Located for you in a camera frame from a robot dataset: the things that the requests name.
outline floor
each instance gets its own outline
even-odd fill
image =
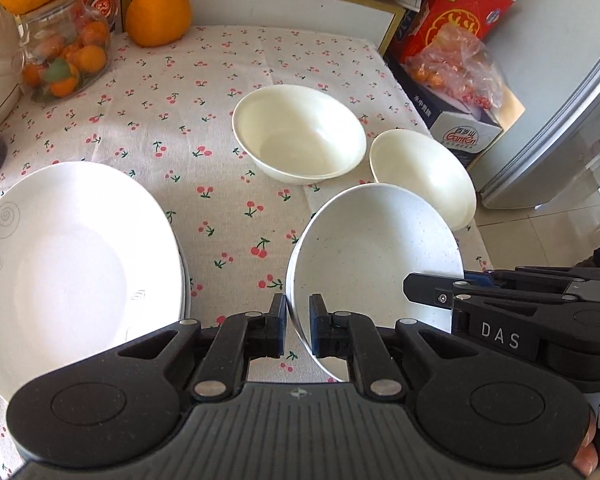
[[[538,208],[492,210],[478,204],[475,221],[495,269],[571,267],[600,246],[600,189],[587,172]]]

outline clear plastic bag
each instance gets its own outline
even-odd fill
[[[483,42],[454,23],[445,23],[419,54],[407,59],[417,82],[485,110],[499,109],[504,80]]]

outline glass jar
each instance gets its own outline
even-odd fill
[[[20,49],[0,56],[0,76],[19,74],[23,91],[35,102],[72,96],[109,66],[109,25],[83,0],[52,0],[16,22]]]

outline screw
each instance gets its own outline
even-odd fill
[[[402,391],[402,385],[393,379],[378,379],[371,383],[371,391],[379,397],[390,397]]]
[[[200,397],[217,397],[226,391],[226,386],[220,381],[201,381],[193,387]]]

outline cherry print tablecloth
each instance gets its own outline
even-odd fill
[[[374,47],[363,40],[282,28],[194,27],[177,43],[145,50],[113,41],[112,69],[52,105],[22,99],[0,126],[8,158],[0,195],[23,176],[66,160],[128,174],[164,209],[189,264],[193,315],[203,326],[267,310],[312,213],[341,190],[372,180],[365,160],[312,186],[270,179],[238,147],[231,114],[242,96],[271,84],[327,92],[363,124],[368,143],[390,128],[428,134]],[[472,222],[456,233],[467,269],[488,264]],[[281,359],[254,362],[257,381],[327,381],[288,323]],[[0,475],[20,465],[0,398]]]

